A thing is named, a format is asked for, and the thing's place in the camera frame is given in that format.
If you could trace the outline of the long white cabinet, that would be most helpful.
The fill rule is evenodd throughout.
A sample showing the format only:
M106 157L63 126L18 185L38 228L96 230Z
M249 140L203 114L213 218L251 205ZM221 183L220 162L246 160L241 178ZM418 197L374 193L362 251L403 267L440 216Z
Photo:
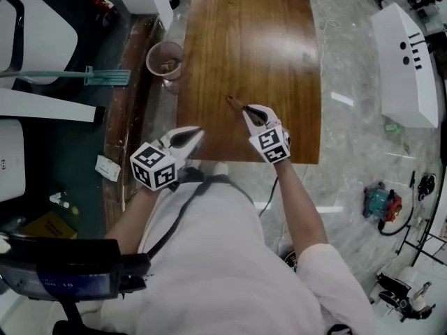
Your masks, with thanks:
M379 54L382 115L406 128L437 128L434 71L420 27L397 3L371 20Z

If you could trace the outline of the brown-framed eyeglasses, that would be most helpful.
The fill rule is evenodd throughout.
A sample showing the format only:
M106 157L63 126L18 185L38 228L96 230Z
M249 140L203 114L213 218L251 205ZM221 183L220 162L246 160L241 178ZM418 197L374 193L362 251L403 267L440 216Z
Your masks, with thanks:
M243 105L238 99L232 96L227 96L226 101L229 104L231 110L235 113L235 115L242 117L246 106Z

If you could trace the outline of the teal and red vacuum cleaner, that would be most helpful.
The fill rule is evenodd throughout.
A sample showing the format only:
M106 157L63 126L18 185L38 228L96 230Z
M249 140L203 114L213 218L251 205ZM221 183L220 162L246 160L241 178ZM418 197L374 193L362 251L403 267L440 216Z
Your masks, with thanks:
M394 189L388 190L382 181L377 181L375 184L364 188L362 215L365 219L377 220L377 231L381 236L395 236L409 226L415 209L415 175L416 172L413 171L409 184L411 189L411 211L404 219L403 224L392 231L386 231L385 228L388 223L393 223L399 217L403 209L402 197Z

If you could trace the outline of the pink waste basket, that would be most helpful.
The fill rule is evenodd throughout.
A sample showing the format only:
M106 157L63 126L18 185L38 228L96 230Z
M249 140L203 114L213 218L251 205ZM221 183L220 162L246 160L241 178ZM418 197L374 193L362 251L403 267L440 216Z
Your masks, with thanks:
M155 76L173 81L180 77L183 49L177 43L162 41L153 45L146 55L147 69Z

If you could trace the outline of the green flat mop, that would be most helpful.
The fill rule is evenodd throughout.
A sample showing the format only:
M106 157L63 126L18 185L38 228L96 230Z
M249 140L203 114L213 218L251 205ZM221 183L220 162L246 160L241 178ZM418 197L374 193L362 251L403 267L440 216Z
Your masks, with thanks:
M75 71L15 71L2 72L0 78L16 77L22 80L32 80L44 77L65 77L83 79L85 86L111 86L126 87L129 85L130 70L94 70L92 66L87 66L85 72Z

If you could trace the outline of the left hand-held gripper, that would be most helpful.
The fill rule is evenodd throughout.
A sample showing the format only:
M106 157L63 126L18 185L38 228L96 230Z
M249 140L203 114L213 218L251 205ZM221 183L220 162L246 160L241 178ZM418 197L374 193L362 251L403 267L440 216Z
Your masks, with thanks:
M203 129L184 126L168 131L161 139L145 142L130 157L136 181L150 190L175 183L179 171L203 142Z

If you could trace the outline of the large white machine housing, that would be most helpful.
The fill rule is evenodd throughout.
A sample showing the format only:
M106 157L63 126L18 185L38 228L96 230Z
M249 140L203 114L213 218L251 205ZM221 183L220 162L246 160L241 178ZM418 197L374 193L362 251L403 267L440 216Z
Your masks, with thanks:
M0 116L101 124L105 109L70 100L97 75L101 0L0 0Z

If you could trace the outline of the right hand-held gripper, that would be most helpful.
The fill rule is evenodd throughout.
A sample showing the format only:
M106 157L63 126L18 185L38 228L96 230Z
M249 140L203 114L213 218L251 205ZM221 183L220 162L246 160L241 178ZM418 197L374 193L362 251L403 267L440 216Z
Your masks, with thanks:
M266 163L275 164L290 158L290 135L271 108L247 105L243 117L251 134L249 141Z

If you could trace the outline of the black monitor screen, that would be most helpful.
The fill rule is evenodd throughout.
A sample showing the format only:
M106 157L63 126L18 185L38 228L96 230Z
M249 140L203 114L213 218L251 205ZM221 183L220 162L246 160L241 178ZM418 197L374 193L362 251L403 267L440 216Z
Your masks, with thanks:
M150 258L114 239L56 239L0 232L0 279L30 299L83 302L145 288Z

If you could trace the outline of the white rounded appliance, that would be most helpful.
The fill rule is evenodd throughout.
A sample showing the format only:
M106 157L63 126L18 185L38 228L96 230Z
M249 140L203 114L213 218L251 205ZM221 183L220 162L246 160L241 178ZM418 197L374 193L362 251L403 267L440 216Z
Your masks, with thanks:
M22 196L25 188L22 125L17 119L0 119L0 202Z

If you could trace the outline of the yellow cardboard box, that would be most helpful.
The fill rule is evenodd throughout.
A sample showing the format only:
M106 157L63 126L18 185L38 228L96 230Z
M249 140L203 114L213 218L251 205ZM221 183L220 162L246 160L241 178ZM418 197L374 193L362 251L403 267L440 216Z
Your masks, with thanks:
M76 239L77 231L53 211L21 228L22 235L55 239Z

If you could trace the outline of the white paper label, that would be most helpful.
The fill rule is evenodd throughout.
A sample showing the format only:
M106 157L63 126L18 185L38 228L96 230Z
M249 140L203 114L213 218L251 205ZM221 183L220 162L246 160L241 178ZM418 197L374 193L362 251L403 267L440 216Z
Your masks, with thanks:
M95 171L101 176L112 182L117 182L121 167L105 156L98 155L95 165Z

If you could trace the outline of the black monitor stand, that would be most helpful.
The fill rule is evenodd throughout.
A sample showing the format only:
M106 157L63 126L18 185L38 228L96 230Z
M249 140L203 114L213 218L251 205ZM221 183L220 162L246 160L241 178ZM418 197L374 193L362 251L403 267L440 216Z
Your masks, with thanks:
M103 335L102 331L85 326L74 302L63 301L61 306L67 320L58 320L54 324L52 335Z

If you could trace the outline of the small red device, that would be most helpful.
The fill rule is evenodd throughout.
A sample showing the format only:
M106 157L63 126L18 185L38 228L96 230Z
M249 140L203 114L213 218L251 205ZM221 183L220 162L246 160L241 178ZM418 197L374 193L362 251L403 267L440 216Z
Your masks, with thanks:
M95 21L103 28L110 26L117 19L117 9L109 0L93 0Z

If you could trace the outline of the black metal frame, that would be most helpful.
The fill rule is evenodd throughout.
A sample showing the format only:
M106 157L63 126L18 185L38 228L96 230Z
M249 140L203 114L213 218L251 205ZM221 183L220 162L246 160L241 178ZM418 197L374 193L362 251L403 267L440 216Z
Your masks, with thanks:
M427 223L422 229L407 225L404 229L404 238L395 251L395 255L399 255L403 248L408 246L416 252L411 263L412 266L416 264L421 255L424 255L430 260L447 267L447 256L443 260L439 255L441 251L447 250L447 239L436 236L428 228Z

